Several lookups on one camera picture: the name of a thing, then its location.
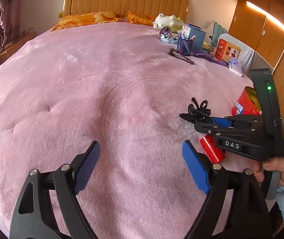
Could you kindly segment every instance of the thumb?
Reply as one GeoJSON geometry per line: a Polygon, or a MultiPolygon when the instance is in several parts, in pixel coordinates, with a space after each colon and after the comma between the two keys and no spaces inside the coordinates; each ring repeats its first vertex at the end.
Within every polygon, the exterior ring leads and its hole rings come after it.
{"type": "Polygon", "coordinates": [[[263,163],[266,171],[280,171],[284,172],[284,157],[272,157],[263,163]]]}

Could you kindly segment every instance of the purple curtain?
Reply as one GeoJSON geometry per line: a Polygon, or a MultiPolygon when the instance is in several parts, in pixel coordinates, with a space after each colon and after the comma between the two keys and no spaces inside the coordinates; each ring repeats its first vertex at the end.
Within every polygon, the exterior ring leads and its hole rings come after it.
{"type": "Polygon", "coordinates": [[[0,0],[0,53],[4,46],[20,37],[21,0],[0,0]]]}

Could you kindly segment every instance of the hand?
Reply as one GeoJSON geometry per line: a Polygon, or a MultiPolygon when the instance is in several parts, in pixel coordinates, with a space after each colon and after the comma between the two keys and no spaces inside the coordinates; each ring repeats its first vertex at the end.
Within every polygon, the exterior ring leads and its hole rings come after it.
{"type": "MultiPolygon", "coordinates": [[[[263,163],[263,167],[266,171],[280,171],[281,174],[279,186],[284,186],[284,157],[272,157],[263,163]]],[[[258,182],[262,182],[264,180],[264,173],[261,171],[260,162],[253,161],[252,171],[258,182]]]]}

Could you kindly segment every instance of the headboard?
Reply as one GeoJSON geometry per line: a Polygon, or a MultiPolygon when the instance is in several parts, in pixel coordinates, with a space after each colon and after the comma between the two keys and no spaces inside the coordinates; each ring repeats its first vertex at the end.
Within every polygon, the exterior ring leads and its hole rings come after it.
{"type": "Polygon", "coordinates": [[[124,17],[130,10],[156,17],[159,13],[186,20],[189,0],[64,0],[62,17],[74,14],[113,11],[124,17]]]}

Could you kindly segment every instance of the floral pillow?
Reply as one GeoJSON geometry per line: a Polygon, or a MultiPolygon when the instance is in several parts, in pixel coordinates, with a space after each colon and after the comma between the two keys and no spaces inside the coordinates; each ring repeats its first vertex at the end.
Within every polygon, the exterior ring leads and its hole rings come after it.
{"type": "Polygon", "coordinates": [[[95,12],[65,16],[61,19],[57,25],[50,29],[50,31],[73,28],[77,26],[85,26],[99,23],[111,23],[117,22],[120,18],[117,18],[113,12],[95,12]]]}
{"type": "Polygon", "coordinates": [[[153,26],[153,21],[155,21],[155,18],[152,16],[146,16],[142,13],[132,11],[128,11],[125,17],[129,19],[130,23],[143,24],[147,26],[153,26]]]}

